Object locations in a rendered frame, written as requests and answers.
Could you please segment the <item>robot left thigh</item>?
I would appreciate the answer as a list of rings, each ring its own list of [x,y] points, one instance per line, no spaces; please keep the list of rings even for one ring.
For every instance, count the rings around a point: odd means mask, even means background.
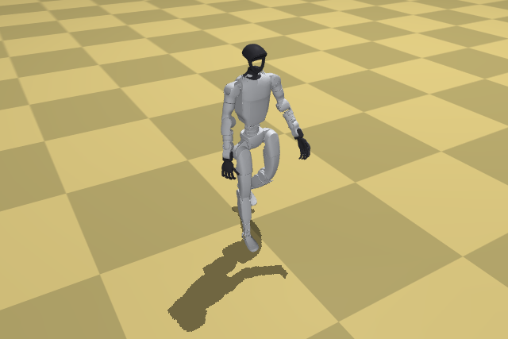
[[[279,136],[273,129],[263,128],[264,130],[264,167],[261,168],[257,175],[262,182],[267,182],[272,179],[279,166]]]

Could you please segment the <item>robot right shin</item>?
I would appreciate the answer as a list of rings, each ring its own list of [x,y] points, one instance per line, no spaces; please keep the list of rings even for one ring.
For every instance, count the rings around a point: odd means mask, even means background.
[[[246,238],[246,233],[248,233],[248,236],[251,236],[250,220],[252,218],[252,208],[249,197],[243,198],[243,200],[241,200],[239,189],[237,189],[237,206],[243,225],[244,236]]]

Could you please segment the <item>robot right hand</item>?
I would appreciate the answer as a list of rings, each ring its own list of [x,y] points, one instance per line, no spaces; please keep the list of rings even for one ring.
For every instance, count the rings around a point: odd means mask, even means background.
[[[235,173],[237,175],[239,175],[239,173],[234,168],[233,163],[232,163],[232,161],[233,161],[233,152],[230,153],[230,159],[224,159],[223,157],[222,157],[222,159],[225,162],[221,166],[221,169],[222,169],[221,175],[223,177],[226,177],[227,179],[236,179],[236,177],[234,177],[234,175],[233,175],[233,171],[235,171]],[[224,172],[225,172],[225,174],[224,174]],[[227,176],[227,173],[228,173],[228,176]],[[230,173],[231,173],[231,177],[232,178],[230,177]]]

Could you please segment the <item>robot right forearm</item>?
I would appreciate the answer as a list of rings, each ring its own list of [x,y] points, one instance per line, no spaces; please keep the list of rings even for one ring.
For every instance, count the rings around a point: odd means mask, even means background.
[[[233,151],[233,130],[231,128],[231,121],[229,118],[224,118],[221,123],[221,135],[223,136],[223,153],[224,159],[230,159],[230,153]]]

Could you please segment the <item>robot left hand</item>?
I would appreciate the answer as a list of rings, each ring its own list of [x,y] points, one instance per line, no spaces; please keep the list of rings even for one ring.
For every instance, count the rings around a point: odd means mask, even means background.
[[[298,140],[298,147],[300,148],[301,156],[299,157],[299,159],[302,158],[302,160],[303,159],[305,160],[310,156],[310,145],[306,141],[306,139],[303,138],[304,135],[303,135],[302,130],[300,128],[297,129],[297,132],[298,132],[298,137],[294,137],[294,138],[295,138],[295,140]]]

